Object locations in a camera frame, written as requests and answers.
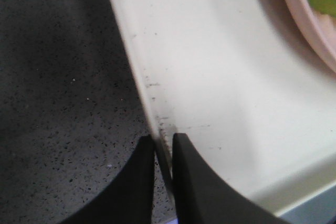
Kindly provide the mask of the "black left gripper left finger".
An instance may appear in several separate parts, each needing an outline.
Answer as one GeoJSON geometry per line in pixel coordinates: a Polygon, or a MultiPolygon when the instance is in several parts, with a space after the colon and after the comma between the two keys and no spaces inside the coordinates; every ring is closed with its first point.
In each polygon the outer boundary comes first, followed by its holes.
{"type": "Polygon", "coordinates": [[[140,137],[129,160],[94,200],[62,223],[151,223],[155,146],[140,137]]]}

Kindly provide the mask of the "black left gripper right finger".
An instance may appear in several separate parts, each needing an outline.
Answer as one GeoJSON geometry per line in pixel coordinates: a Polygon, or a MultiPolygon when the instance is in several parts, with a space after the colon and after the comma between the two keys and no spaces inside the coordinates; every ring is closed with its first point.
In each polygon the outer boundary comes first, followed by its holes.
{"type": "Polygon", "coordinates": [[[179,223],[284,223],[224,182],[185,133],[174,134],[172,154],[179,223]]]}

